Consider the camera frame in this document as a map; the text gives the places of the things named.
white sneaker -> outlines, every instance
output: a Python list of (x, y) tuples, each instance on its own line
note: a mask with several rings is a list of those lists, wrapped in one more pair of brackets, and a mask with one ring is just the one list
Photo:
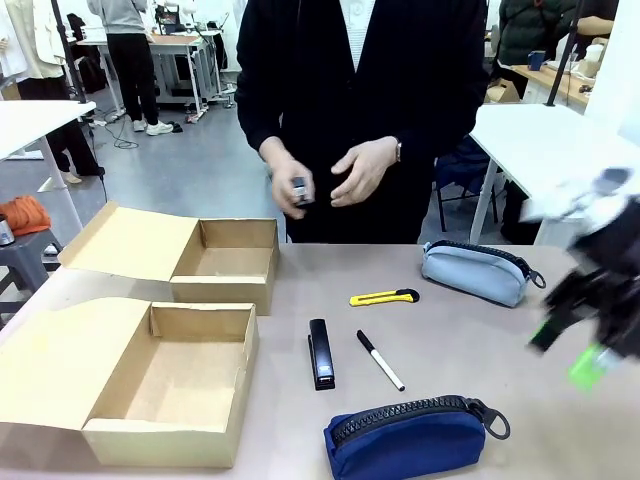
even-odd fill
[(166, 123), (158, 122), (156, 125), (147, 126), (147, 135), (155, 136), (171, 132), (173, 132), (173, 125), (167, 125)]
[(82, 183), (82, 180), (76, 177), (71, 172), (60, 172), (60, 175), (62, 175), (62, 179), (65, 181), (65, 183), (71, 183), (71, 184)]
[(145, 128), (147, 128), (147, 122), (144, 120), (134, 120), (133, 121), (133, 131), (134, 132), (144, 132)]

zipper pull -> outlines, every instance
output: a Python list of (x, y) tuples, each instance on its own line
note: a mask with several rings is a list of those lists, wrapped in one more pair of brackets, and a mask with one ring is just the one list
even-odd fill
[(541, 289), (547, 288), (547, 281), (544, 279), (544, 277), (540, 274), (540, 272), (536, 272), (534, 269), (532, 269), (524, 258), (518, 257), (517, 263), (520, 264), (521, 268), (528, 272), (531, 282), (536, 287)]
[[(465, 403), (469, 412), (480, 419), (489, 435), (497, 438), (498, 440), (506, 440), (511, 436), (511, 425), (509, 425), (506, 417), (498, 410), (487, 407), (482, 402), (482, 400), (478, 400), (477, 398), (467, 398)], [(493, 422), (495, 422), (496, 418), (502, 420), (502, 423), (504, 424), (503, 434), (496, 433), (491, 429), (491, 426), (493, 425)]]

person standing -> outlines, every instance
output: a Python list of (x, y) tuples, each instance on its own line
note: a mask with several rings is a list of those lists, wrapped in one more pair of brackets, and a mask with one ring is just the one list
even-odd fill
[(569, 33), (575, 8), (576, 0), (502, 0), (494, 76), (513, 82), (522, 98), (527, 79), (510, 67), (526, 65), (534, 50), (543, 50), (545, 60), (553, 60), (558, 41)]
[(618, 0), (585, 0), (582, 18), (578, 21), (578, 60), (587, 54), (587, 47), (594, 38), (609, 38), (617, 12)]
[[(65, 62), (62, 40), (57, 30), (51, 2), (48, 0), (6, 0), (7, 17), (13, 31), (7, 47), (22, 50), (26, 71), (14, 75), (22, 100), (70, 100), (62, 65)], [(71, 173), (69, 157), (80, 176), (104, 173), (87, 144), (80, 124), (73, 120), (47, 134), (47, 142), (66, 183), (82, 180)]]
[(146, 131), (152, 136), (171, 133), (173, 126), (158, 120), (151, 37), (147, 37), (140, 16), (147, 8), (147, 0), (87, 0), (87, 3), (91, 13), (100, 17), (107, 33), (109, 55), (118, 74), (124, 107), (133, 121), (133, 131)]
[(484, 99), (485, 14), (485, 0), (249, 0), (238, 117), (294, 242), (417, 242), (434, 159)]

white wall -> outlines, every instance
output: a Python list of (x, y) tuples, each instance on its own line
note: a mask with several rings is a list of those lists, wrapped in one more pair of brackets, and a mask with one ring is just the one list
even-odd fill
[(640, 146), (640, 1), (620, 0), (607, 54), (585, 115)]
[[(231, 71), (239, 71), (240, 65), (236, 60), (236, 45), (238, 44), (238, 31), (240, 29), (240, 21), (247, 4), (247, 0), (195, 0), (198, 11), (195, 19), (199, 22), (216, 21), (218, 25), (224, 20), (227, 13), (229, 19), (224, 24), (224, 40), (225, 49), (229, 55), (229, 68)], [(58, 0), (63, 20), (66, 22), (68, 13), (75, 13), (82, 17), (84, 22), (89, 26), (101, 25), (100, 19), (92, 15), (87, 7), (86, 0)], [(149, 25), (151, 20), (151, 9), (148, 9), (149, 15), (145, 18), (145, 23)]]
[(500, 24), (500, 3), (502, 0), (489, 0), (489, 15), (487, 16), (487, 29)]

gray sweatshirt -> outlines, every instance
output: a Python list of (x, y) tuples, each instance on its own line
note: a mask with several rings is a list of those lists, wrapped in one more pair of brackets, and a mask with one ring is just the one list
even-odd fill
[(144, 33), (140, 12), (147, 9), (147, 0), (87, 0), (89, 10), (102, 19), (107, 34)]

